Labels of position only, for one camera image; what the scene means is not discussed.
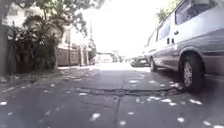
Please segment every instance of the street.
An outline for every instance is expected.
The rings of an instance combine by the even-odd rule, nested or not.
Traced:
[[[178,76],[168,70],[109,63],[61,72],[6,83],[0,128],[224,128],[222,81],[207,79],[191,95],[176,91]]]

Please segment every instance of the silver van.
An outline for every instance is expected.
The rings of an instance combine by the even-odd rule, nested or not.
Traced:
[[[173,69],[188,91],[201,90],[205,74],[224,74],[224,0],[182,1],[154,31],[149,48],[152,71]]]

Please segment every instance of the car window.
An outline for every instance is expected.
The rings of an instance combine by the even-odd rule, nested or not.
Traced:
[[[176,24],[182,24],[202,12],[214,7],[215,5],[216,2],[214,0],[193,0],[193,3],[185,1],[176,10]]]
[[[158,40],[163,39],[164,37],[168,36],[170,32],[170,18],[168,18],[164,24],[161,26],[158,32]]]
[[[157,41],[157,31],[155,31],[151,37],[151,42],[156,42]]]
[[[191,7],[191,3],[185,1],[177,10],[176,10],[176,24],[182,24],[188,20],[187,10]]]

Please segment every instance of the car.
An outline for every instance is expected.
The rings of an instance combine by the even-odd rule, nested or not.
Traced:
[[[147,67],[147,66],[149,66],[149,64],[147,62],[147,58],[145,56],[138,56],[138,57],[132,58],[130,64],[132,67]]]
[[[198,92],[205,74],[224,74],[224,1],[183,0],[152,33],[151,71],[178,71],[183,87]]]

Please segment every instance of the wheel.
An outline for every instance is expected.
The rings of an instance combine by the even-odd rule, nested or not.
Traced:
[[[196,93],[202,90],[204,82],[203,63],[196,55],[189,55],[183,59],[182,80],[184,88],[190,93]]]
[[[150,68],[152,72],[156,72],[157,71],[157,67],[155,65],[155,62],[153,60],[153,58],[150,59]]]

